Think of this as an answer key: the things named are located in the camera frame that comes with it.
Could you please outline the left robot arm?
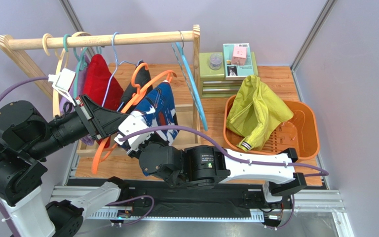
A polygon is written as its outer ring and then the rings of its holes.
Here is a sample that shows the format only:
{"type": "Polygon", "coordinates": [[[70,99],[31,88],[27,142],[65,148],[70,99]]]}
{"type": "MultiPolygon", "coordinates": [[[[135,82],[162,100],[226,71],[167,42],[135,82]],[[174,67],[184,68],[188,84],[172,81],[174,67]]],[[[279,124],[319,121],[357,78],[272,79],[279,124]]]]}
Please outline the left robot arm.
{"type": "Polygon", "coordinates": [[[117,132],[127,114],[105,109],[83,95],[46,121],[28,101],[0,109],[0,204],[21,237],[72,237],[84,220],[121,197],[128,185],[117,177],[72,200],[45,204],[41,196],[47,156],[90,135],[117,132]]]}

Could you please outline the sky blue plastic hanger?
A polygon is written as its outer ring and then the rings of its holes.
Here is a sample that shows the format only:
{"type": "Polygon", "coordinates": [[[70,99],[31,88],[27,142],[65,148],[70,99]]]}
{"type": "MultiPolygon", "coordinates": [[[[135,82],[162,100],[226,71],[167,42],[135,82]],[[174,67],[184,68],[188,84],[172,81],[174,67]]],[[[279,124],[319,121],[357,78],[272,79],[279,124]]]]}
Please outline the sky blue plastic hanger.
{"type": "Polygon", "coordinates": [[[189,92],[191,94],[192,100],[194,102],[194,105],[197,109],[197,112],[199,114],[199,117],[201,119],[201,122],[203,124],[203,128],[205,131],[208,131],[208,123],[205,116],[204,108],[202,106],[201,98],[198,93],[198,89],[196,86],[196,82],[193,76],[193,73],[191,72],[189,63],[186,59],[186,56],[184,54],[184,36],[181,31],[178,31],[181,37],[181,43],[175,42],[171,43],[172,50],[174,52],[174,55],[176,57],[177,63],[181,69],[181,72],[184,76],[184,79],[186,81],[186,84],[188,86],[189,92]]]}

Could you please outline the yellow-green trousers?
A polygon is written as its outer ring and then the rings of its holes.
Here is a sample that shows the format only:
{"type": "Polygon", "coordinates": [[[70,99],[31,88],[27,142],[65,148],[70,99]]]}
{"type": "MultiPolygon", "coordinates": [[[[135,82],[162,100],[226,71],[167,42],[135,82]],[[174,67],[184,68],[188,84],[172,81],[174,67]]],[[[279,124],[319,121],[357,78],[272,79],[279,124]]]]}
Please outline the yellow-green trousers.
{"type": "Polygon", "coordinates": [[[271,133],[294,116],[286,103],[256,75],[247,76],[226,118],[226,128],[242,137],[244,151],[262,149],[271,133]]]}

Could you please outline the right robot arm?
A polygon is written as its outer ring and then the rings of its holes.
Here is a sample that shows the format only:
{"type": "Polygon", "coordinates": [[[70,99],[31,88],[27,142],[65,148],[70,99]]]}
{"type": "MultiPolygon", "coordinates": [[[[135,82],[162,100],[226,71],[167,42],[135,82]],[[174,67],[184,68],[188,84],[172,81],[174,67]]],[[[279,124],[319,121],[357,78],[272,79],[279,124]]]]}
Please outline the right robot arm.
{"type": "Polygon", "coordinates": [[[297,159],[293,149],[259,155],[207,145],[179,150],[145,142],[127,154],[138,159],[145,175],[161,179],[171,188],[205,190],[231,180],[263,180],[265,201],[275,203],[307,186],[304,174],[288,165],[297,159]]]}

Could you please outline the blue patterned trousers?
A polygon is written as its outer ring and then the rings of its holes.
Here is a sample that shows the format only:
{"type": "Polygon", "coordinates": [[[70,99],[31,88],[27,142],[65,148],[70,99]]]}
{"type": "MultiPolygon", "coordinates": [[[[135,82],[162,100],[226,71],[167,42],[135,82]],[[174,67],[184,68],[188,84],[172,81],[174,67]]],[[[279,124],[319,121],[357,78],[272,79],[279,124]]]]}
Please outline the blue patterned trousers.
{"type": "Polygon", "coordinates": [[[164,81],[150,91],[130,113],[147,127],[177,125],[176,108],[170,83],[164,81]]]}

